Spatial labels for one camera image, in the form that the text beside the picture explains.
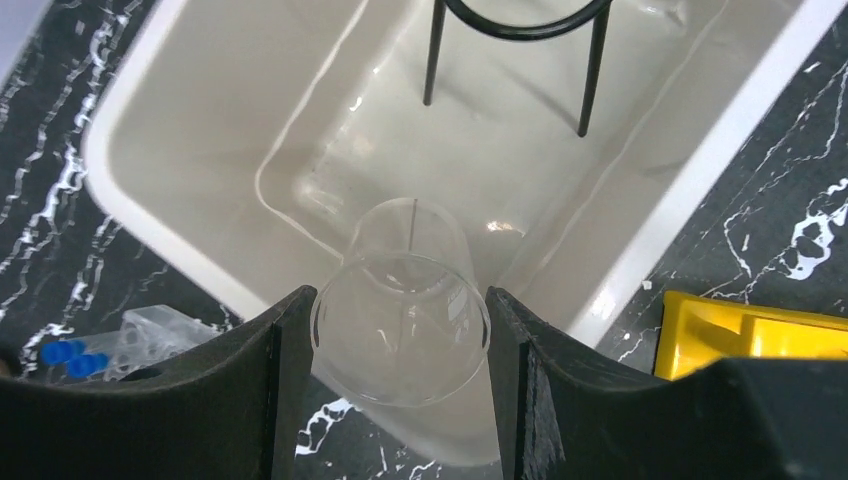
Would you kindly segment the blue capped test tube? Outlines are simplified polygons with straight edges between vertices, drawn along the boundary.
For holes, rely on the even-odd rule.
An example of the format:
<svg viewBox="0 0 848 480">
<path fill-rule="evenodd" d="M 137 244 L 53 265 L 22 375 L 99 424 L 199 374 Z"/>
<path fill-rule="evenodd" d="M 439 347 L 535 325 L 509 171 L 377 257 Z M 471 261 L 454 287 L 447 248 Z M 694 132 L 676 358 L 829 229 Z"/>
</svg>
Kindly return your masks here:
<svg viewBox="0 0 848 480">
<path fill-rule="evenodd" d="M 110 356 L 105 353 L 82 354 L 69 360 L 66 372 L 71 378 L 86 378 L 105 370 Z"/>
</svg>

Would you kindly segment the black wire ring stand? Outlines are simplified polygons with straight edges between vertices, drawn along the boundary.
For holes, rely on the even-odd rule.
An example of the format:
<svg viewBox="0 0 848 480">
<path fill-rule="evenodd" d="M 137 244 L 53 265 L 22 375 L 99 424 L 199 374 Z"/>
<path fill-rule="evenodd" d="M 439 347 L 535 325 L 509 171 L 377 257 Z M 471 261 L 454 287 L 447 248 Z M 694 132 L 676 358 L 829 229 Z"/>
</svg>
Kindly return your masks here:
<svg viewBox="0 0 848 480">
<path fill-rule="evenodd" d="M 577 135 L 580 138 L 585 137 L 589 130 L 597 94 L 611 6 L 611 0 L 592 0 L 564 18 L 549 23 L 518 26 L 490 20 L 474 11 L 461 0 L 435 0 L 431 16 L 422 103 L 425 106 L 432 104 L 445 16 L 448 11 L 452 12 L 465 26 L 472 30 L 491 38 L 509 42 L 529 43 L 549 40 L 567 35 L 590 23 L 592 35 L 580 116 L 576 127 Z"/>
</svg>

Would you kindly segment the clear glass beaker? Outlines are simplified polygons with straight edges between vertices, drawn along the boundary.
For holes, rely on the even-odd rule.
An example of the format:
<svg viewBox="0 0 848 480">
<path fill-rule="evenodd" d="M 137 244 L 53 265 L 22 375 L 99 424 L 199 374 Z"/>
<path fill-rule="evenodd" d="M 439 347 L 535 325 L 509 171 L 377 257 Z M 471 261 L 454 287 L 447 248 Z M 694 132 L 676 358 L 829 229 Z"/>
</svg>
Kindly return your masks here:
<svg viewBox="0 0 848 480">
<path fill-rule="evenodd" d="M 458 221 L 419 198 L 372 208 L 319 291 L 310 328 L 318 368 L 355 397 L 421 407 L 456 393 L 491 342 Z"/>
</svg>

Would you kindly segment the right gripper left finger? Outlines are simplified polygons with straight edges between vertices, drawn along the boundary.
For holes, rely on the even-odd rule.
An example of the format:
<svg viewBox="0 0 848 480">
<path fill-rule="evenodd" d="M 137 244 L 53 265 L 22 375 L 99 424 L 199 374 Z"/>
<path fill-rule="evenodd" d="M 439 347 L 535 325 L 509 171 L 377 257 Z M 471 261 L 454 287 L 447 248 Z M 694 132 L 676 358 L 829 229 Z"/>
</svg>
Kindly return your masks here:
<svg viewBox="0 0 848 480">
<path fill-rule="evenodd" d="M 121 380 L 1 382 L 5 479 L 290 479 L 313 363 L 304 285 Z"/>
</svg>

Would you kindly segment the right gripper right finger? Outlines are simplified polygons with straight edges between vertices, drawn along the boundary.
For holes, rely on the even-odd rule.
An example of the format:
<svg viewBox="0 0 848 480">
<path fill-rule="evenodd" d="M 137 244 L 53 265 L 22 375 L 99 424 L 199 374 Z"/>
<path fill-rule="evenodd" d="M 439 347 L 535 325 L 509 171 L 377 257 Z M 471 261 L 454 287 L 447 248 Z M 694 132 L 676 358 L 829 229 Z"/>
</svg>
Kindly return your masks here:
<svg viewBox="0 0 848 480">
<path fill-rule="evenodd" d="M 723 359 L 666 381 L 492 287 L 488 351 L 507 479 L 843 479 L 847 365 Z"/>
</svg>

